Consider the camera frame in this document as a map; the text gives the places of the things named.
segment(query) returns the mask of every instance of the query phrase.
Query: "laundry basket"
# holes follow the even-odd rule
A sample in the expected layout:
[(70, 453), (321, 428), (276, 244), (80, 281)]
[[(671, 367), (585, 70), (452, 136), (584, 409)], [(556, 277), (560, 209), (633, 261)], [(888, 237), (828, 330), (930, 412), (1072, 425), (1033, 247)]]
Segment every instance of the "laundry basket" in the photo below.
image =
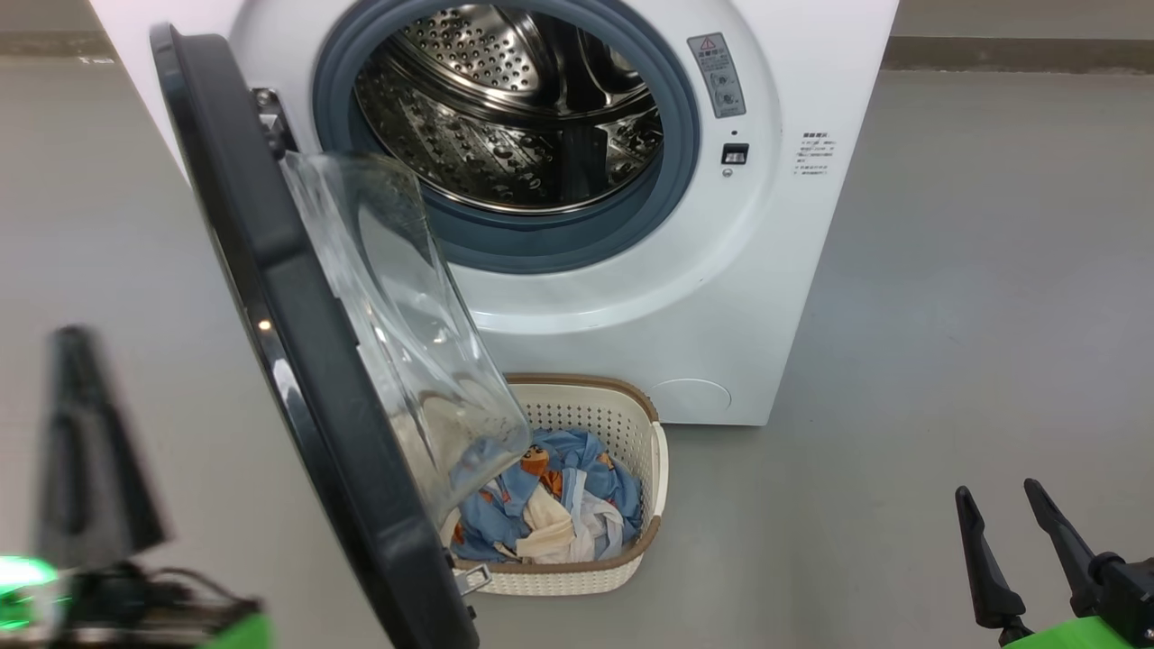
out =
[[(640, 566), (661, 527), (669, 480), (669, 450), (657, 410), (637, 388), (623, 381), (574, 374), (507, 376), (534, 428), (583, 428), (605, 442), (614, 461), (640, 480), (642, 528), (637, 540), (615, 559), (583, 564), (489, 564), (493, 576), (481, 592), (495, 595), (592, 595), (620, 588)], [(459, 520), (456, 510), (441, 529), (448, 547)], [(477, 567), (455, 558), (454, 572)]]

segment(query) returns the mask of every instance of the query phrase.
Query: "label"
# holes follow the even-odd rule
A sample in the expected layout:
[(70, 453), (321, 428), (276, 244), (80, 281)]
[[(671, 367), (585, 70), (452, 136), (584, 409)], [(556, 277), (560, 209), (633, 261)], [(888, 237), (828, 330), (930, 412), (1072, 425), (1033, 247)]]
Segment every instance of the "label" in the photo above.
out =
[(689, 50), (702, 70), (702, 79), (713, 103), (713, 117), (745, 114), (745, 98), (737, 81), (737, 68), (729, 58), (729, 47), (721, 33), (706, 33), (689, 39)]
[(837, 140), (824, 130), (807, 130), (801, 134), (801, 146), (794, 155), (794, 176), (827, 176)]

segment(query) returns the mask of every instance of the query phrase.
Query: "white cloth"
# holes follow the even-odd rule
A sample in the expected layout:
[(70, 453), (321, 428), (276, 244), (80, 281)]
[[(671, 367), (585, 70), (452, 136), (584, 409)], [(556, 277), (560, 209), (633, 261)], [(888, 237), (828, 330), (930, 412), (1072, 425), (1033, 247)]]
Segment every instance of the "white cloth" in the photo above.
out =
[(540, 484), (525, 503), (525, 524), (532, 530), (517, 540), (517, 557), (526, 564), (564, 564), (574, 543), (574, 520)]
[[(574, 524), (574, 542), (569, 546), (570, 562), (613, 559), (621, 555), (621, 539), (624, 520), (616, 507), (585, 491), (585, 471), (567, 471), (574, 476), (572, 493), (580, 493), (580, 499), (574, 498), (569, 516)], [(601, 552), (597, 546), (602, 545)]]

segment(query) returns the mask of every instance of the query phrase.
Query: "clothes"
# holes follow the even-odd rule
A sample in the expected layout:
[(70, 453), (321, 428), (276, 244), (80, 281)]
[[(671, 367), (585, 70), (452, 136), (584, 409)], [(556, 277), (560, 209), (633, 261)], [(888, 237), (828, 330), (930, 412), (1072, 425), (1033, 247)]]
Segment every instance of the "clothes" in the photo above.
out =
[(574, 524), (574, 542), (569, 561), (594, 561), (621, 555), (623, 520), (617, 508), (585, 490), (587, 473), (580, 469), (564, 470), (564, 495), (561, 503), (569, 510)]
[(533, 442), (549, 455), (549, 470), (580, 469), (585, 490), (621, 512), (623, 540), (632, 540), (642, 527), (640, 486), (624, 465), (614, 462), (597, 435), (582, 430), (537, 431)]
[(525, 524), (533, 530), (517, 540), (517, 557), (526, 564), (565, 564), (574, 543), (574, 520), (569, 510), (541, 485), (525, 506)]
[(518, 463), (460, 503), (454, 553), (496, 562), (514, 554), (529, 562), (620, 554), (640, 528), (637, 479), (590, 432), (540, 430), (533, 442)]

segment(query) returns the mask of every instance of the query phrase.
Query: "concrete floor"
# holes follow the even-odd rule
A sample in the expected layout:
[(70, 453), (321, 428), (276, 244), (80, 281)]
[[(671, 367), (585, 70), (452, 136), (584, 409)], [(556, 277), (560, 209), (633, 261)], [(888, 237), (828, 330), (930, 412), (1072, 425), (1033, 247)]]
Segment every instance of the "concrete floor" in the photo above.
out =
[[(0, 493), (28, 493), (47, 331), (98, 328), (177, 539), (284, 648), (387, 644), (300, 468), (192, 195), (115, 67), (0, 62)], [(485, 647), (995, 647), (968, 484), (1027, 624), (1069, 617), (1021, 480), (1151, 553), (1154, 80), (885, 74), (763, 430), (669, 431), (620, 591), (474, 597)], [(0, 553), (31, 495), (5, 498)]]

